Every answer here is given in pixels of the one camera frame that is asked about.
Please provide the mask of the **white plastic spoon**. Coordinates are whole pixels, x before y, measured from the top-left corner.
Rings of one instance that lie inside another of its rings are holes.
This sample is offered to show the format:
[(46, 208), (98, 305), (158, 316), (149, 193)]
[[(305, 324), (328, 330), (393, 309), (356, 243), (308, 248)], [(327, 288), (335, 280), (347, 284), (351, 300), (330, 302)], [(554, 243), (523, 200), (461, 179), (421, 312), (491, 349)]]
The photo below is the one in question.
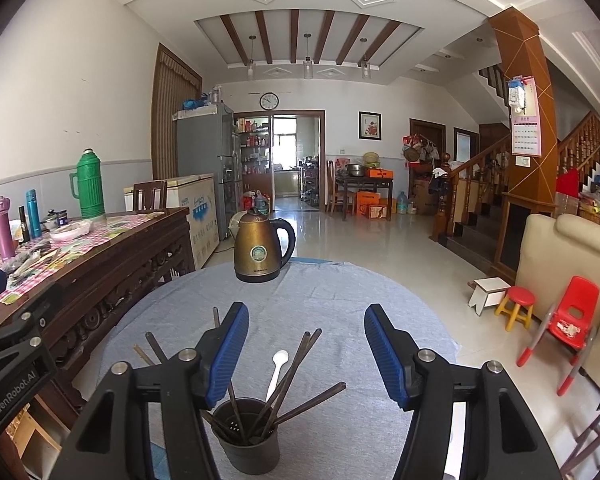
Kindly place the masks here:
[(288, 362), (289, 356), (286, 350), (278, 350), (272, 357), (274, 370), (270, 382), (268, 383), (268, 390), (266, 390), (265, 400), (270, 400), (273, 395), (279, 381), (279, 375), (282, 371), (283, 366)]

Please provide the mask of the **carved dark wooden table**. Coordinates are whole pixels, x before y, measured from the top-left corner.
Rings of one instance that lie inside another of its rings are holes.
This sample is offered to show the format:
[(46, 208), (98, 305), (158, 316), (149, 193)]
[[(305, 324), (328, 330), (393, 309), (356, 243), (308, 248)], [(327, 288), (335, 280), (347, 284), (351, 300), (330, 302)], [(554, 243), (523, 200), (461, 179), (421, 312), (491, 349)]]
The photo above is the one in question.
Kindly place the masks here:
[(171, 208), (108, 240), (48, 278), (13, 304), (0, 303), (0, 327), (30, 307), (51, 284), (62, 287), (61, 309), (42, 328), (58, 372), (40, 398), (68, 427), (85, 404), (73, 378), (93, 350), (132, 307), (173, 274), (195, 270), (186, 208)]

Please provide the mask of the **pink checkered tablecloth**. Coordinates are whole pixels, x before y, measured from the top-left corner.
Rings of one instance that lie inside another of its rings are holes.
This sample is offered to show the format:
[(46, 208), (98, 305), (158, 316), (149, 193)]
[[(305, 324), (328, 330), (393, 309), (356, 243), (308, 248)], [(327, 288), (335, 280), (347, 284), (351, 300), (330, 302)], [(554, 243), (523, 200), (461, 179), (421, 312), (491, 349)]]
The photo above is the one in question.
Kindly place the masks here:
[(163, 211), (109, 216), (104, 220), (92, 221), (91, 232), (87, 235), (65, 243), (57, 243), (50, 238), (50, 233), (45, 234), (40, 242), (19, 249), (11, 263), (0, 263), (0, 270), (7, 275), (0, 302), (14, 304), (30, 290), (92, 249), (162, 215)]

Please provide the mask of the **black utensil holder cup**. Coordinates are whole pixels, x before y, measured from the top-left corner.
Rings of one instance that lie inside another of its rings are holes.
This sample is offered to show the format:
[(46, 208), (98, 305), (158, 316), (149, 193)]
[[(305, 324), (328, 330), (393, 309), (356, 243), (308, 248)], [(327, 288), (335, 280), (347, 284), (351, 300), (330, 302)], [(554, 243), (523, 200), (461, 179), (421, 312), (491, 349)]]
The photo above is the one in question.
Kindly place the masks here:
[(264, 432), (272, 408), (253, 398), (239, 398), (235, 404), (226, 401), (212, 415), (220, 426), (213, 429), (230, 464), (242, 474), (269, 474), (279, 463), (277, 429)]

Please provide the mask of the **red plastic kids chair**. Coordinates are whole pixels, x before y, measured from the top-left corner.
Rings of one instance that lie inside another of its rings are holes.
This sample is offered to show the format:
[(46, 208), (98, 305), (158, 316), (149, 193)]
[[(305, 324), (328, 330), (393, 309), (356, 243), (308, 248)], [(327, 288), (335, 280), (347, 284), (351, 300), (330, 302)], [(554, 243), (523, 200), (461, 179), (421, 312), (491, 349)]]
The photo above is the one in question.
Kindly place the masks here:
[(571, 370), (558, 387), (558, 396), (563, 396), (567, 392), (591, 352), (597, 334), (593, 316), (598, 296), (600, 296), (600, 289), (597, 285), (587, 278), (573, 276), (562, 299), (550, 307), (533, 335), (532, 341), (518, 356), (516, 364), (522, 367), (532, 356), (545, 333), (550, 333), (573, 350)]

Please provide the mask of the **blue slim bottle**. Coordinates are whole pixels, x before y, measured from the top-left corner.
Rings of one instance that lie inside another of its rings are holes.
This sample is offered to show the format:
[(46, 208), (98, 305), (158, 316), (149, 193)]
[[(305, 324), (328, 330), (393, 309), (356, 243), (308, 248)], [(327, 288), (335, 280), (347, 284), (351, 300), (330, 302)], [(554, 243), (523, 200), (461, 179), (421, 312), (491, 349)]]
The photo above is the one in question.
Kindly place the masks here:
[(31, 237), (36, 240), (42, 236), (40, 215), (38, 214), (38, 196), (34, 188), (26, 192), (26, 207)]

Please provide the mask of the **red yellow round stool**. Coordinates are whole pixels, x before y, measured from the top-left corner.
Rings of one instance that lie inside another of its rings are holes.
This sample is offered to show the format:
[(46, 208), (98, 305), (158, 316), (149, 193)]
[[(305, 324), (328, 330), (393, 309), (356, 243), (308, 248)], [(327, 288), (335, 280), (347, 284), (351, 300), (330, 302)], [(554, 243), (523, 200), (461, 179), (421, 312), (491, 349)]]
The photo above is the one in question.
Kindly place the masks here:
[(506, 293), (494, 312), (495, 315), (506, 315), (506, 332), (510, 332), (516, 323), (521, 323), (526, 330), (531, 326), (535, 296), (530, 290), (512, 286)]

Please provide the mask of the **white bowl with food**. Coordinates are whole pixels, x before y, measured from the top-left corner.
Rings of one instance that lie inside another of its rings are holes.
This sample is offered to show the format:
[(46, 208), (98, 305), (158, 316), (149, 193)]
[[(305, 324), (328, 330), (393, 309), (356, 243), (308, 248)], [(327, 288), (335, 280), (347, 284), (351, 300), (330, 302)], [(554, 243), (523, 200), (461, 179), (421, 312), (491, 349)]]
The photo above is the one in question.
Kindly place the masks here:
[(91, 220), (73, 221), (50, 231), (50, 238), (57, 243), (71, 242), (91, 232)]

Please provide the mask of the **white small stool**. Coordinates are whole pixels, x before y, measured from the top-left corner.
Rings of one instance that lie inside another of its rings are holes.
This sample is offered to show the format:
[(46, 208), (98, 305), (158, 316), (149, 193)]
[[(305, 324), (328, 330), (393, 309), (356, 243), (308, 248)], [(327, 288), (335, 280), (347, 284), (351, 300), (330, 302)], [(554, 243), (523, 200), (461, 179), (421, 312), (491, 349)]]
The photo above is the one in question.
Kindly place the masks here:
[(509, 289), (510, 285), (501, 278), (479, 278), (472, 282), (468, 307), (480, 316), (486, 308), (497, 307)]

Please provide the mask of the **purple thermos bottle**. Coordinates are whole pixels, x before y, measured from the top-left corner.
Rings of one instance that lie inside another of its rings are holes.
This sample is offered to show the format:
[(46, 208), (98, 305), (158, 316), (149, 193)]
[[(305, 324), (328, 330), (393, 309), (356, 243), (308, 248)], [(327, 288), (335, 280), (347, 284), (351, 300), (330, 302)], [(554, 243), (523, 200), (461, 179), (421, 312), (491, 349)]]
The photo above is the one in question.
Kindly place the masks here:
[(9, 223), (10, 199), (0, 195), (0, 255), (3, 261), (15, 257), (15, 246)]

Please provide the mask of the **green thermos jug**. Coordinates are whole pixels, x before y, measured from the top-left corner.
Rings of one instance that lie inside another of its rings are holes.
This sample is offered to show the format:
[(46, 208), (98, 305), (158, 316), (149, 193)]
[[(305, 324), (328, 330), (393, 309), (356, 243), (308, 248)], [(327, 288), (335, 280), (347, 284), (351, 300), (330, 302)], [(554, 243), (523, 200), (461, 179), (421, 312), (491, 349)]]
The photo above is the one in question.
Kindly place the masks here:
[(71, 194), (79, 202), (81, 217), (93, 219), (103, 216), (105, 204), (100, 159), (91, 148), (83, 151), (76, 171), (69, 178)]

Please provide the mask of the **grey towel table cover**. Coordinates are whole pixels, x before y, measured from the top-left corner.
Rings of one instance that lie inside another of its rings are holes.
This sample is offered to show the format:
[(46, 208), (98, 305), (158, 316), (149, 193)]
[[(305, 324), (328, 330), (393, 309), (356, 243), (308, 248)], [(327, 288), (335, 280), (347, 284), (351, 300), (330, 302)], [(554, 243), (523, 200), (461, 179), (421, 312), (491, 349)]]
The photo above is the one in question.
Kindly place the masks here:
[(273, 281), (238, 281), (230, 264), (187, 274), (151, 292), (109, 334), (99, 370), (118, 361), (143, 366), (134, 346), (153, 332), (168, 356), (193, 347), (213, 326), (212, 312), (233, 302), (249, 310), (248, 336), (233, 384), (238, 396), (262, 399), (279, 350), (294, 353), (305, 332), (321, 337), (301, 364), (284, 410), (345, 382), (332, 400), (280, 427), (280, 461), (272, 479), (389, 479), (410, 414), (392, 402), (364, 333), (364, 312), (381, 304), (390, 321), (448, 362), (458, 345), (420, 298), (383, 275), (350, 263), (289, 263)]

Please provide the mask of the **dark wooden chair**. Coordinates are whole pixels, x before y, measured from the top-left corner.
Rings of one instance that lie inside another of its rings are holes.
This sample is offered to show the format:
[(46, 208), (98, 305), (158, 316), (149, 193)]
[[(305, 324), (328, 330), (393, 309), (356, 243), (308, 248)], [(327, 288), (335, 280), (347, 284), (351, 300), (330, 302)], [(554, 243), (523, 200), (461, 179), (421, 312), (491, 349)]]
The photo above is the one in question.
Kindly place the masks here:
[(135, 183), (132, 187), (132, 211), (166, 209), (166, 180)]

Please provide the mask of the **gold electric kettle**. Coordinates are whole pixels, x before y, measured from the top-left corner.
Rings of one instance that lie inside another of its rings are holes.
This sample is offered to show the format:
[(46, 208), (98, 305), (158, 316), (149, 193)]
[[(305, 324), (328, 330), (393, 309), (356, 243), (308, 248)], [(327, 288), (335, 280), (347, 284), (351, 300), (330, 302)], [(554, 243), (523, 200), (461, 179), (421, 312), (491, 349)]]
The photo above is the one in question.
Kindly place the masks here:
[(294, 227), (251, 208), (239, 219), (234, 243), (234, 272), (239, 281), (264, 283), (279, 276), (296, 247)]

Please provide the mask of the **white chest freezer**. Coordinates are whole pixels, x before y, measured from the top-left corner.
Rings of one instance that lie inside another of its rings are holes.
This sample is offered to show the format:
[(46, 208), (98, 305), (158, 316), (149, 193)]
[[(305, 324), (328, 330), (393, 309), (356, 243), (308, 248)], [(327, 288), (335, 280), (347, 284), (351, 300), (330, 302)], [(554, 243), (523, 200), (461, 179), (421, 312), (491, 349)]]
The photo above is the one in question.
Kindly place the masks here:
[(167, 180), (166, 206), (188, 209), (194, 267), (202, 269), (220, 244), (213, 174), (193, 174)]

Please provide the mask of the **brown wooden pillar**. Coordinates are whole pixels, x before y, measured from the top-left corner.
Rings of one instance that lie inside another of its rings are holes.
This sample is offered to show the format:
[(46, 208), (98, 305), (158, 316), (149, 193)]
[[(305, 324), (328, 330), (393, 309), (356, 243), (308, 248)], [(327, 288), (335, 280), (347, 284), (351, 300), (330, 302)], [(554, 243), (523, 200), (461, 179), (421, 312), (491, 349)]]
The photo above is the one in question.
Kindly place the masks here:
[(557, 129), (552, 80), (539, 26), (512, 6), (489, 18), (508, 87), (510, 156), (502, 222), (491, 271), (513, 281), (530, 214), (555, 210)]

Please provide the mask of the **wooden stair railing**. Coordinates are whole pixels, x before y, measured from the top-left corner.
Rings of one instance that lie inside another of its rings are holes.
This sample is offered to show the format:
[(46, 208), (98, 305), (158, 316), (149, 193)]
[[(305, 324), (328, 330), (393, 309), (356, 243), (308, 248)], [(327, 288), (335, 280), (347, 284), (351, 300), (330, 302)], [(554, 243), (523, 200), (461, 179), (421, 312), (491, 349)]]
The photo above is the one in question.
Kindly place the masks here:
[[(432, 239), (459, 236), (462, 227), (477, 219), (486, 205), (497, 205), (508, 187), (510, 136), (506, 134), (468, 162), (437, 178), (441, 185)], [(580, 194), (600, 174), (600, 118), (589, 112), (557, 144), (556, 191)]]

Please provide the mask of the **grey refrigerator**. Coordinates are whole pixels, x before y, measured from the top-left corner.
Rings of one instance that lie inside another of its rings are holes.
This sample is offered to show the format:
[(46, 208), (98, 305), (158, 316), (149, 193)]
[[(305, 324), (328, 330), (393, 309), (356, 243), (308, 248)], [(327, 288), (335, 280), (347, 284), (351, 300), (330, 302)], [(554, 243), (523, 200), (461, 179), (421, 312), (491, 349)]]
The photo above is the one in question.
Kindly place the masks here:
[(181, 110), (173, 118), (176, 125), (178, 175), (212, 174), (215, 211), (220, 240), (230, 236), (228, 224), (238, 211), (238, 139), (234, 133), (234, 113), (223, 102), (194, 110)]

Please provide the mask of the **dark side table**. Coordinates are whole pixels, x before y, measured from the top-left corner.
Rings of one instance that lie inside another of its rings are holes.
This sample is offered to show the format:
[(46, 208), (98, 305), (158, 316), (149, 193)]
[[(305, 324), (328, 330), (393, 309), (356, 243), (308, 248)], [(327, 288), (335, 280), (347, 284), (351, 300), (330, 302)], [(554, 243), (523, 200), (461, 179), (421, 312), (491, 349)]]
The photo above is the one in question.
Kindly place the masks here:
[(391, 171), (373, 169), (370, 174), (350, 176), (347, 172), (329, 177), (328, 206), (330, 214), (340, 205), (342, 218), (347, 214), (364, 216), (369, 206), (383, 206), (384, 219), (393, 213), (393, 177)]

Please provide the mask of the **framed flower picture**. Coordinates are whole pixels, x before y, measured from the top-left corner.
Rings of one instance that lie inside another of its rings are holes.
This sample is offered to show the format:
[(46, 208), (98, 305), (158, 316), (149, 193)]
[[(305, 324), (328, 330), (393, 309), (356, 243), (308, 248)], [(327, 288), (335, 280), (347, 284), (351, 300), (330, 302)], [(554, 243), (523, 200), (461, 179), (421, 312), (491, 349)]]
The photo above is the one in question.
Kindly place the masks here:
[(362, 140), (381, 140), (381, 114), (358, 113), (358, 137)]

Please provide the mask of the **wall calendar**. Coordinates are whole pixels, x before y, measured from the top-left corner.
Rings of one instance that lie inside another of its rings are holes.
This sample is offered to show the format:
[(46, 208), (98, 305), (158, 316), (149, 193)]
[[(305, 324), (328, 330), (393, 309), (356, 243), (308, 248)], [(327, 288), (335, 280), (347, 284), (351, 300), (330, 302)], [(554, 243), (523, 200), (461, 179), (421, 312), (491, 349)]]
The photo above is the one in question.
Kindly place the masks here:
[(508, 82), (512, 154), (540, 157), (542, 133), (538, 92), (533, 77), (515, 77)]

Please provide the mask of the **round wall clock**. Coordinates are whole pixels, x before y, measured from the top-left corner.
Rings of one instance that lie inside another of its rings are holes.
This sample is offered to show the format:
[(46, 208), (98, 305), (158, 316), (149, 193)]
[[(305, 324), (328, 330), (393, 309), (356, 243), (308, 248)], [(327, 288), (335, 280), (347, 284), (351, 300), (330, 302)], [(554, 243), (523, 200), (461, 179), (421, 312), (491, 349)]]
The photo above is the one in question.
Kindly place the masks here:
[(275, 92), (264, 92), (260, 95), (259, 105), (262, 110), (272, 112), (279, 106), (279, 96)]

